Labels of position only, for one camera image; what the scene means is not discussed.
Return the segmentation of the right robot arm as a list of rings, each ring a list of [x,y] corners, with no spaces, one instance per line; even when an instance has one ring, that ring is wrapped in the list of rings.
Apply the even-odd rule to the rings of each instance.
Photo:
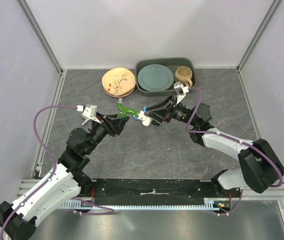
[[[183,105],[177,96],[170,95],[164,101],[141,111],[154,125],[177,120],[186,124],[186,130],[195,144],[215,149],[239,161],[235,170],[223,170],[216,174],[211,191],[217,197],[230,189],[249,187],[256,193],[277,188],[283,183],[284,167],[268,141],[241,139],[226,134],[210,124],[210,108],[197,103],[192,109]]]

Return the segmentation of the green water faucet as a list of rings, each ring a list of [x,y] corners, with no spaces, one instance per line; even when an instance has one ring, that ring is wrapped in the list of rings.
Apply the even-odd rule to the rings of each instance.
[[[126,117],[127,115],[133,115],[134,119],[137,120],[140,114],[139,110],[135,110],[131,107],[123,106],[122,98],[118,98],[117,109],[119,111],[119,113],[117,114],[118,118],[123,118],[123,117]]]

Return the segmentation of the white elbow fitting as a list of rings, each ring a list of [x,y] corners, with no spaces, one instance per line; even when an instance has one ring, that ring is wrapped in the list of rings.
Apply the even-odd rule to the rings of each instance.
[[[140,111],[140,113],[138,115],[138,120],[140,120],[142,122],[142,124],[146,127],[150,126],[152,121],[153,121],[153,119],[151,117],[147,116],[145,114],[145,112],[142,111],[142,110]]]

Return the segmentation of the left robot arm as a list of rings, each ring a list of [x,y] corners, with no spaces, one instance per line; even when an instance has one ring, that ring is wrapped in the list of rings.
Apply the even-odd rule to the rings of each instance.
[[[106,135],[118,136],[128,116],[97,115],[89,130],[75,128],[52,169],[28,192],[12,203],[0,204],[0,238],[28,240],[42,221],[65,201],[91,192],[91,178],[83,173],[89,155]]]

